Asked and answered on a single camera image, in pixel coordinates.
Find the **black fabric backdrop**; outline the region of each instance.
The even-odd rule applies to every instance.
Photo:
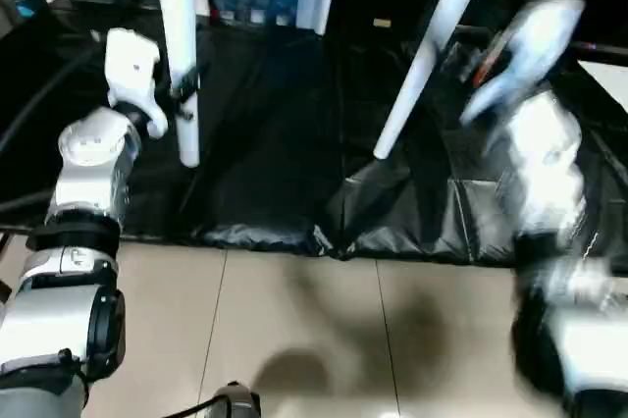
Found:
[[[0,133],[91,30],[163,43],[158,12],[56,2],[0,41]],[[455,49],[430,79],[391,157],[372,149],[408,67],[391,33],[367,37],[200,26],[212,68],[199,94],[202,164],[176,136],[146,142],[131,175],[125,237],[147,242],[511,266],[511,231],[482,161],[484,133],[457,121],[469,90]],[[579,240],[628,272],[628,115],[566,58],[551,78],[579,119],[589,217]],[[41,223],[61,168],[57,137],[106,103],[103,56],[56,87],[0,152],[0,229]]]

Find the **beige floor tile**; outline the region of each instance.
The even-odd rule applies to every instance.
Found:
[[[559,417],[514,372],[506,270],[379,262],[403,417]]]
[[[26,258],[26,237],[14,235],[0,253],[0,280],[10,288],[16,288]]]
[[[196,403],[224,251],[123,245],[127,355],[96,383],[84,418],[160,417]]]
[[[265,418],[397,416],[374,261],[227,259],[203,398],[238,380]]]

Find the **black plastic sheet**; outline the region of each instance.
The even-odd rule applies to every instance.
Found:
[[[158,12],[54,3],[0,41],[0,132],[93,40],[133,28],[163,45]],[[366,38],[203,25],[211,71],[199,94],[201,166],[181,165],[170,131],[147,141],[131,175],[125,237],[254,250],[511,266],[511,230],[482,160],[484,133],[462,129],[469,96],[455,67],[430,79],[387,161],[372,156],[408,63],[385,31]],[[551,78],[579,119],[589,218],[578,242],[628,272],[628,115],[572,60]],[[57,137],[106,103],[102,53],[55,88],[0,152],[0,229],[43,220],[61,168]]]

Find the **motion-blurred robot arm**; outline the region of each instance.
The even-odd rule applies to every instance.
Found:
[[[501,171],[497,197],[515,231],[519,371],[572,416],[614,417],[628,410],[628,303],[607,261],[574,248],[586,220],[580,128],[540,85],[582,8],[543,0],[520,13],[496,47],[510,48],[509,66],[478,89],[461,121],[488,109],[497,116],[486,157]]]

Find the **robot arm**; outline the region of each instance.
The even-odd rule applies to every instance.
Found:
[[[497,116],[486,157],[501,171],[497,197],[515,232],[519,371],[572,416],[613,417],[628,410],[628,302],[613,291],[606,260],[574,249],[586,213],[580,128],[539,86],[581,11],[579,0],[544,0],[515,18],[510,65],[476,92],[461,121],[487,109]]]
[[[111,30],[111,108],[59,137],[63,169],[44,225],[28,237],[33,253],[0,327],[0,416],[78,417],[90,385],[124,358],[116,253],[142,138],[167,128],[154,101],[158,57],[153,42]]]

